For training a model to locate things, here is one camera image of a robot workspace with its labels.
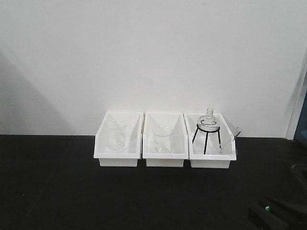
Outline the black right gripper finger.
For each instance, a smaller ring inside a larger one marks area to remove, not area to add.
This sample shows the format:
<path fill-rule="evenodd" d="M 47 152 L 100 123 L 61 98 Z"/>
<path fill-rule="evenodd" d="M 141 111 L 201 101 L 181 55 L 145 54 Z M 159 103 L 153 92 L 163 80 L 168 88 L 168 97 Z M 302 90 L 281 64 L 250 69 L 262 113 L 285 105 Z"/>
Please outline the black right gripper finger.
<path fill-rule="evenodd" d="M 248 207 L 248 219 L 259 230 L 305 230 L 307 207 L 265 195 Z"/>

